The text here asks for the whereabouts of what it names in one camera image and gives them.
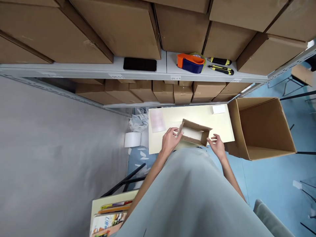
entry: smartphone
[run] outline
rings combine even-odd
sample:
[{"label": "smartphone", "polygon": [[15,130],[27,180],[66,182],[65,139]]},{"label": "smartphone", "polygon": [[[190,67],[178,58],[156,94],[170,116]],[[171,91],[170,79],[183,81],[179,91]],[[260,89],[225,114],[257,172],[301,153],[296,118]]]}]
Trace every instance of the smartphone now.
[{"label": "smartphone", "polygon": [[124,58],[124,70],[134,71],[157,71],[157,60],[154,59],[138,59]]}]

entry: person's right hand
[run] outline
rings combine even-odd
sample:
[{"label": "person's right hand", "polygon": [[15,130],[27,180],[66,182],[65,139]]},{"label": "person's right hand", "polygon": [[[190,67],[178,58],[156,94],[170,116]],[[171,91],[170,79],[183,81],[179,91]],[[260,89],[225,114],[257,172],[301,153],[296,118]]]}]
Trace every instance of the person's right hand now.
[{"label": "person's right hand", "polygon": [[216,139],[216,140],[211,140],[211,139],[207,138],[207,141],[210,144],[215,155],[222,162],[222,161],[227,159],[226,153],[225,153],[224,143],[222,142],[221,137],[219,135],[214,134],[214,136],[215,137],[211,137],[211,139]]}]

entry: gray dress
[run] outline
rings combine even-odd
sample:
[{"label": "gray dress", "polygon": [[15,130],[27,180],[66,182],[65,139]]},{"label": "gray dress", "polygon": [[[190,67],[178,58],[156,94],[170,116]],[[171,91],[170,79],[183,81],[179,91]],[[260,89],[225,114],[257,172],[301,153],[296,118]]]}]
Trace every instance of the gray dress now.
[{"label": "gray dress", "polygon": [[171,154],[116,237],[242,236],[272,234],[219,172],[209,153]]}]

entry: white foam roll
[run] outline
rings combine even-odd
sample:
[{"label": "white foam roll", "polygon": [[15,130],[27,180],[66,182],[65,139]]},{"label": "white foam roll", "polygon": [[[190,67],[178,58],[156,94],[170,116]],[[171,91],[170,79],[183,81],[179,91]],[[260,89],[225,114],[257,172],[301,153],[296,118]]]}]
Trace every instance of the white foam roll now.
[{"label": "white foam roll", "polygon": [[140,146],[140,144],[141,144],[141,136],[142,136],[142,133],[139,133],[139,132],[125,133],[125,144],[124,144],[124,147]]}]

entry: person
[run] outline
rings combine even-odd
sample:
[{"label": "person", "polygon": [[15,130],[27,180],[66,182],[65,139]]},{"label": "person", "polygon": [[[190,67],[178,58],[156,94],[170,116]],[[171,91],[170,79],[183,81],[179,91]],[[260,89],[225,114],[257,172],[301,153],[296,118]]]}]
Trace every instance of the person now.
[{"label": "person", "polygon": [[247,205],[221,137],[214,134],[208,142],[224,176],[206,150],[174,151],[183,135],[175,132],[178,128],[169,128],[163,136],[162,149],[116,237],[273,236]]}]

